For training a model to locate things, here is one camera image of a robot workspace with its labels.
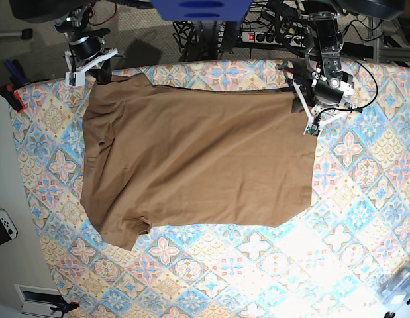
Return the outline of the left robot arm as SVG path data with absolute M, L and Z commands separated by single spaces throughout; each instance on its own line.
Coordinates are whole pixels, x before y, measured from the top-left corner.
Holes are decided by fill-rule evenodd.
M 304 45 L 305 69 L 284 70 L 292 75 L 287 82 L 307 116 L 303 133 L 315 137 L 329 123 L 358 110 L 350 102 L 354 95 L 353 75 L 341 66 L 343 38 L 337 17 L 329 11 L 298 13 L 296 26 Z

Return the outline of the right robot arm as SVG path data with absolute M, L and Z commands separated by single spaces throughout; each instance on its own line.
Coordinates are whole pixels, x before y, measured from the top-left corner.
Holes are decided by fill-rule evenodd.
M 107 85 L 112 78 L 111 58 L 118 57 L 116 48 L 105 46 L 105 36 L 110 30 L 103 25 L 117 14 L 114 5 L 113 14 L 102 21 L 95 21 L 95 3 L 84 4 L 56 20 L 54 28 L 63 34 L 68 44 L 64 52 L 67 65 L 65 83 L 67 86 L 81 87 L 86 77 L 91 75 L 99 85 Z

